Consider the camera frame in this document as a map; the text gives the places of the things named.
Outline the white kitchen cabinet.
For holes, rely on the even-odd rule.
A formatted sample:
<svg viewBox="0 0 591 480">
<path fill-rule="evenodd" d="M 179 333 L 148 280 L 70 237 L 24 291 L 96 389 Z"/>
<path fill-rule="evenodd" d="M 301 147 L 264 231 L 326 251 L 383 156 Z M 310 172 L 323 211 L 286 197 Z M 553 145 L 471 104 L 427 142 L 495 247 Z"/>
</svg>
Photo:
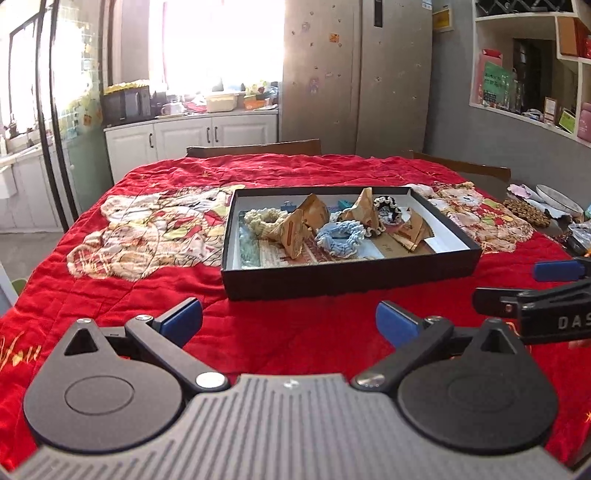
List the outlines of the white kitchen cabinet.
<svg viewBox="0 0 591 480">
<path fill-rule="evenodd" d="M 178 159 L 186 149 L 276 143 L 279 112 L 236 110 L 156 118 L 104 130 L 113 180 L 160 160 Z"/>
</svg>

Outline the white plate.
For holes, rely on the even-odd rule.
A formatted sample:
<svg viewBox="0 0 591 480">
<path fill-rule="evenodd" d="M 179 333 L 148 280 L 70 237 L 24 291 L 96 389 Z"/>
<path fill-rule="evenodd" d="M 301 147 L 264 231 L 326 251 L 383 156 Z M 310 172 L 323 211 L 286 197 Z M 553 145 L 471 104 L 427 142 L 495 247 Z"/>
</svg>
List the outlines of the white plate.
<svg viewBox="0 0 591 480">
<path fill-rule="evenodd" d="M 536 186 L 538 196 L 548 205 L 557 210 L 561 210 L 573 217 L 584 215 L 584 210 L 580 205 L 563 193 L 543 184 Z"/>
</svg>

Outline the stainless steel refrigerator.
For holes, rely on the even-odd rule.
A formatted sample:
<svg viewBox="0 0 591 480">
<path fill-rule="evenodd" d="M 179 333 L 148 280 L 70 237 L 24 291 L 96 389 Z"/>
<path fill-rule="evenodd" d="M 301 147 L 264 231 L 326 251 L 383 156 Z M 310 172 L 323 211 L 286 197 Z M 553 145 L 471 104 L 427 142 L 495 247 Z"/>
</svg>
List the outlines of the stainless steel refrigerator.
<svg viewBox="0 0 591 480">
<path fill-rule="evenodd" d="M 430 1 L 288 1 L 280 139 L 365 158 L 424 147 Z"/>
</svg>

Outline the light blue knitted scrunchie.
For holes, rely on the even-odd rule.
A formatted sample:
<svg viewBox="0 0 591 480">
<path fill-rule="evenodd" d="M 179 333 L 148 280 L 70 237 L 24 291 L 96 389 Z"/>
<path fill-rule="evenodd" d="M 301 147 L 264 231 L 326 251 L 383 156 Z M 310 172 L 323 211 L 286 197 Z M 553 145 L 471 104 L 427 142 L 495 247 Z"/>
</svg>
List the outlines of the light blue knitted scrunchie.
<svg viewBox="0 0 591 480">
<path fill-rule="evenodd" d="M 315 235 L 315 244 L 335 258 L 356 256 L 366 238 L 365 230 L 358 221 L 329 222 Z"/>
</svg>

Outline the brown beaded trivet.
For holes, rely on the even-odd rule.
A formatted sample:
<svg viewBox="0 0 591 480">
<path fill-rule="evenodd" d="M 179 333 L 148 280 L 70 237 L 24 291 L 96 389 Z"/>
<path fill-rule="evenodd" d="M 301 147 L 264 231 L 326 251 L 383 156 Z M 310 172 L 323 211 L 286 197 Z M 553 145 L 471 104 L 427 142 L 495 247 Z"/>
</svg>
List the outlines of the brown beaded trivet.
<svg viewBox="0 0 591 480">
<path fill-rule="evenodd" d="M 503 204 L 515 216 L 527 221 L 535 228 L 545 229 L 550 226 L 551 221 L 545 213 L 523 200 L 507 198 Z"/>
</svg>

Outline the cream knitted scrunchie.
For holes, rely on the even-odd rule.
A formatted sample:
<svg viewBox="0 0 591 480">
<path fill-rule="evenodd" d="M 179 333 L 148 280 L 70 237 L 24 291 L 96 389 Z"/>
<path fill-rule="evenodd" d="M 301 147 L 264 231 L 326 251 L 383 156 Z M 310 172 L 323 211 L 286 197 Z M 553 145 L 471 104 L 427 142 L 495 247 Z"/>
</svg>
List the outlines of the cream knitted scrunchie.
<svg viewBox="0 0 591 480">
<path fill-rule="evenodd" d="M 280 227 L 287 216 L 287 211 L 277 208 L 252 209 L 245 213 L 245 225 L 256 238 L 277 241 L 280 238 Z"/>
</svg>

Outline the colourful printed box liner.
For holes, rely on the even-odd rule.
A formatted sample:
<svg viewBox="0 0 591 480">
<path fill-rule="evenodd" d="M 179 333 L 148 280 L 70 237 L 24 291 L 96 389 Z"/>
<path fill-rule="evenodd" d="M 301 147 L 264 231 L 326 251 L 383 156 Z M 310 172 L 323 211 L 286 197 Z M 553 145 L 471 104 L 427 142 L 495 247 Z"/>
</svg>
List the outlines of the colourful printed box liner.
<svg viewBox="0 0 591 480">
<path fill-rule="evenodd" d="M 290 216 L 276 208 L 252 209 L 238 215 L 238 258 L 242 269 L 315 265 L 331 262 L 384 260 L 432 254 L 435 234 L 430 225 L 411 209 L 395 224 L 386 224 L 380 234 L 361 233 L 359 221 L 331 221 L 315 233 L 304 225 L 290 256 L 277 227 Z"/>
</svg>

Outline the brown paper pyramid packet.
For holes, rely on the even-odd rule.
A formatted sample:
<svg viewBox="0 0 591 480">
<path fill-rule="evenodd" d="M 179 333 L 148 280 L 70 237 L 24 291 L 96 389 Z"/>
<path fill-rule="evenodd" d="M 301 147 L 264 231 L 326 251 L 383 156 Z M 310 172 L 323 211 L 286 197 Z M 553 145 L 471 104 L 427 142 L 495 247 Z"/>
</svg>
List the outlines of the brown paper pyramid packet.
<svg viewBox="0 0 591 480">
<path fill-rule="evenodd" d="M 295 209 L 293 213 L 287 214 L 287 219 L 284 220 L 280 227 L 280 238 L 275 242 L 283 246 L 290 259 L 297 259 L 301 255 L 301 251 L 303 251 L 307 227 L 304 225 L 301 210 Z"/>
</svg>

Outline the black shallow cardboard box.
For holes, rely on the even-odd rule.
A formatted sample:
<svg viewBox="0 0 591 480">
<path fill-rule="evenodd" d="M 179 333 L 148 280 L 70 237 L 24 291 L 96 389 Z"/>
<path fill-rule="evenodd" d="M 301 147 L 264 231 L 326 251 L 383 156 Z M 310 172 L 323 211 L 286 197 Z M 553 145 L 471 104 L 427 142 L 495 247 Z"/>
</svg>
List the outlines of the black shallow cardboard box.
<svg viewBox="0 0 591 480">
<path fill-rule="evenodd" d="M 232 300 L 388 289 L 471 275 L 481 247 L 410 187 L 233 195 L 221 277 Z"/>
</svg>

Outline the blue binder clip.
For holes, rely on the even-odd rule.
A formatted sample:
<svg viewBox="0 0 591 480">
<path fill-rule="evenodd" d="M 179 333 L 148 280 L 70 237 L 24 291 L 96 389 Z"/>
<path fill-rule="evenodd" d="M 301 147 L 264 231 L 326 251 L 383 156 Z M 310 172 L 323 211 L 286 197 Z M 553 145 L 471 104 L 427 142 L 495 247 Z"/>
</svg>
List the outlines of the blue binder clip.
<svg viewBox="0 0 591 480">
<path fill-rule="evenodd" d="M 283 202 L 280 206 L 280 210 L 287 212 L 287 213 L 293 213 L 294 210 L 297 209 L 297 204 L 294 204 L 293 202 L 290 201 L 286 201 Z"/>
</svg>

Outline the black white-trimmed scrunchie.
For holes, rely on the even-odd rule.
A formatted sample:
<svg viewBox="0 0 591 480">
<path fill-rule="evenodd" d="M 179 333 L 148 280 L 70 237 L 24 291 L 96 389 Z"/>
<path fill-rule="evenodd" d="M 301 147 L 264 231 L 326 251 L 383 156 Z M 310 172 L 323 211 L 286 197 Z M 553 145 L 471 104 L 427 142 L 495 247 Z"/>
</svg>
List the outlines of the black white-trimmed scrunchie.
<svg viewBox="0 0 591 480">
<path fill-rule="evenodd" d="M 402 223 L 402 211 L 392 196 L 380 196 L 374 199 L 374 208 L 380 221 L 385 226 L 397 226 Z"/>
</svg>

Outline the black microwave oven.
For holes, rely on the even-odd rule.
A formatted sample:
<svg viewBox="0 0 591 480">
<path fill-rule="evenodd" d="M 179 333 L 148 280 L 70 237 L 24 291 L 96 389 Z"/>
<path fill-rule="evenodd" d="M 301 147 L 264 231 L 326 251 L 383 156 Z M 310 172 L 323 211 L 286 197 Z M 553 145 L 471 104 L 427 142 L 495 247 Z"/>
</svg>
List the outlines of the black microwave oven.
<svg viewBox="0 0 591 480">
<path fill-rule="evenodd" d="M 118 126 L 152 118 L 148 86 L 125 88 L 102 97 L 103 123 Z"/>
</svg>

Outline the white wall shelf unit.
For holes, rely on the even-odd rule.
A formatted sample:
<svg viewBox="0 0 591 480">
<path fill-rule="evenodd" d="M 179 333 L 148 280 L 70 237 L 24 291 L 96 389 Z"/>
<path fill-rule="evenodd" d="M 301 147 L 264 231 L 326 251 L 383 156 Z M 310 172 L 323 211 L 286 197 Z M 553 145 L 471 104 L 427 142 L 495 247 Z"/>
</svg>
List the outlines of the white wall shelf unit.
<svg viewBox="0 0 591 480">
<path fill-rule="evenodd" d="M 470 105 L 590 145 L 590 3 L 474 1 Z"/>
</svg>

